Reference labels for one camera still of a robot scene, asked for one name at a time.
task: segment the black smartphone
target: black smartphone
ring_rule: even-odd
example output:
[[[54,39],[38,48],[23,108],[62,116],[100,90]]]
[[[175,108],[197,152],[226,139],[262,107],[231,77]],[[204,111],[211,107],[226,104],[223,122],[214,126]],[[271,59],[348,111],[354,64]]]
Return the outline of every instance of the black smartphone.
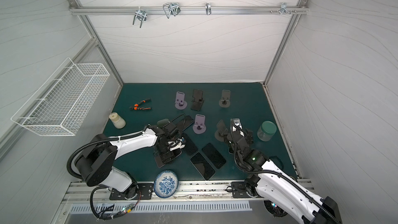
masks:
[[[187,115],[187,116],[185,117],[185,124],[184,124],[184,127],[183,127],[182,131],[184,131],[185,129],[187,129],[187,128],[188,128],[190,125],[192,125],[194,122],[195,122],[195,121],[192,119],[192,117],[189,116],[189,115]],[[184,119],[182,119],[181,121],[179,121],[179,122],[176,124],[176,127],[177,127],[178,130],[181,130],[182,123],[184,123]]]
[[[208,143],[205,147],[203,147],[202,152],[210,159],[217,169],[220,169],[226,163],[225,158],[211,143]]]
[[[182,137],[185,140],[185,147],[182,148],[182,150],[185,151],[188,156],[192,156],[198,151],[198,147],[196,147],[195,143],[192,142],[186,133],[183,133]]]
[[[200,152],[191,157],[191,162],[206,181],[216,173]]]

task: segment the orange-handled pliers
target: orange-handled pliers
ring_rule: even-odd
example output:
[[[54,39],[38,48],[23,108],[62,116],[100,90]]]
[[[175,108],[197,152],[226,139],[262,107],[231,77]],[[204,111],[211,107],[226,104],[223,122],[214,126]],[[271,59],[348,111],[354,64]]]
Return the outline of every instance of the orange-handled pliers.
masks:
[[[139,105],[141,105],[142,103],[145,103],[145,102],[150,102],[150,98],[138,102],[133,107],[130,107],[130,110],[151,110],[152,109],[151,107],[138,107]]]

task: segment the ceramic plate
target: ceramic plate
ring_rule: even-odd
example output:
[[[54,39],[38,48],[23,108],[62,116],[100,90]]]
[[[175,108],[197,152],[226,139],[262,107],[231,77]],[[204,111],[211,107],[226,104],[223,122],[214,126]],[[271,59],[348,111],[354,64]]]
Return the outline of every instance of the ceramic plate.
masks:
[[[178,187],[177,175],[171,170],[162,171],[153,183],[155,194],[161,198],[171,197]]]

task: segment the metal vent grille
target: metal vent grille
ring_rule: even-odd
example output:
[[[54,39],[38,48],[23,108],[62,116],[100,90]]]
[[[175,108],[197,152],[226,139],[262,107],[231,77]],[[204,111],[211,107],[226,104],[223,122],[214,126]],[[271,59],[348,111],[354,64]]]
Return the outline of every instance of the metal vent grille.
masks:
[[[116,203],[113,212],[119,212],[130,202]],[[109,203],[94,204],[97,211],[109,206]],[[202,201],[202,202],[140,202],[131,213],[161,212],[233,212],[251,211],[249,201]],[[71,214],[91,214],[90,204],[75,203]]]

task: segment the jar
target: jar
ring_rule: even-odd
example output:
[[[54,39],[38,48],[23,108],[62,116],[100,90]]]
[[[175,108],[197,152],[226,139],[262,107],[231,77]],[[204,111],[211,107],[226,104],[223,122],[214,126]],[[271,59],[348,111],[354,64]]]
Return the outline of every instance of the jar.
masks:
[[[122,117],[120,117],[119,114],[117,114],[116,112],[112,112],[109,115],[109,119],[112,121],[113,125],[117,129],[122,129],[126,125],[126,121]]]
[[[269,141],[276,133],[277,127],[271,121],[264,121],[257,131],[257,137],[262,141]]]

